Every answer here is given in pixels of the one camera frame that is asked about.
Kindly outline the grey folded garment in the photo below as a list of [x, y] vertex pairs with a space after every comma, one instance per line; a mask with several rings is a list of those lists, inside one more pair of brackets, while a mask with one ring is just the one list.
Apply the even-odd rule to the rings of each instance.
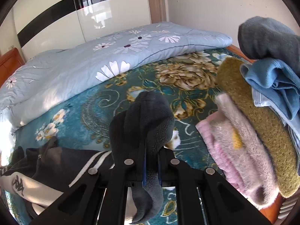
[[240, 50], [249, 59], [280, 59], [299, 75], [299, 36], [285, 24], [252, 17], [238, 27], [237, 38]]

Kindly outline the black and white fleece hoodie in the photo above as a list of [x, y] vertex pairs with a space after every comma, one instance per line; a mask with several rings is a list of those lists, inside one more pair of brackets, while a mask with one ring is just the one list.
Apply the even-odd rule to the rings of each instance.
[[144, 91], [130, 107], [114, 116], [109, 127], [110, 151], [70, 149], [52, 137], [40, 148], [23, 150], [19, 160], [1, 170], [1, 189], [49, 207], [81, 178], [113, 169], [142, 149], [144, 181], [131, 189], [130, 217], [134, 224], [158, 214], [163, 205], [157, 155], [173, 136], [174, 116], [164, 95]]

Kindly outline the white glossy wardrobe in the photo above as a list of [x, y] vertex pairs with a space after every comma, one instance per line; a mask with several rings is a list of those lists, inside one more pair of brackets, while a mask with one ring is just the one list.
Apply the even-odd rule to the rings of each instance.
[[18, 0], [13, 17], [25, 59], [151, 22], [148, 0]]

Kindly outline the beige fluffy garment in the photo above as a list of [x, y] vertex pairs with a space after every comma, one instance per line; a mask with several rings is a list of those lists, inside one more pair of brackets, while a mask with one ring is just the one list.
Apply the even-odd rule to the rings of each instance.
[[218, 117], [211, 121], [215, 140], [241, 176], [246, 197], [260, 209], [270, 206], [279, 188], [266, 148], [228, 94], [218, 94], [214, 102], [218, 107]]

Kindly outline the orange wooden headboard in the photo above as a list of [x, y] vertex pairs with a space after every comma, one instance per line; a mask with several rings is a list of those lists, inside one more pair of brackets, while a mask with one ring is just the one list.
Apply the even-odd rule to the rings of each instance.
[[0, 58], [0, 86], [12, 76], [12, 74], [25, 64], [17, 48], [3, 54]]

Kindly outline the light blue floral quilt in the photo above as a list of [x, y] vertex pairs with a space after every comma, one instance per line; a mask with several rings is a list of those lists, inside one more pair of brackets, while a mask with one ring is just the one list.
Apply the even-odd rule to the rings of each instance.
[[1, 87], [1, 123], [14, 132], [57, 104], [121, 73], [231, 43], [232, 38], [223, 33], [160, 22], [71, 49], [42, 52], [18, 68]]

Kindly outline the blue folded garment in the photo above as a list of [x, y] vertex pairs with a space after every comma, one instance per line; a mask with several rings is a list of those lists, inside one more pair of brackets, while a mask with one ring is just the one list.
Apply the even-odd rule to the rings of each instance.
[[285, 62], [273, 58], [242, 64], [240, 73], [252, 88], [255, 106], [272, 108], [299, 149], [299, 77]]

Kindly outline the pink fleece garment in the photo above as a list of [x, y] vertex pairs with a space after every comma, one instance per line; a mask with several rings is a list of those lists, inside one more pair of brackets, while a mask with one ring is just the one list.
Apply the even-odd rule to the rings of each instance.
[[226, 180], [245, 197], [262, 203], [264, 194], [258, 171], [229, 120], [217, 111], [200, 121], [196, 128]]

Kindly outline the olive fleece garment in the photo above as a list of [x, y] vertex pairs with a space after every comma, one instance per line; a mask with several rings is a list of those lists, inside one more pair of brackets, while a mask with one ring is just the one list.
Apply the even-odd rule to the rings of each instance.
[[244, 62], [228, 57], [218, 67], [218, 86], [224, 90], [244, 113], [272, 157], [279, 191], [285, 198], [299, 189], [297, 154], [289, 136], [276, 114], [268, 107], [255, 107], [250, 85], [240, 73]]

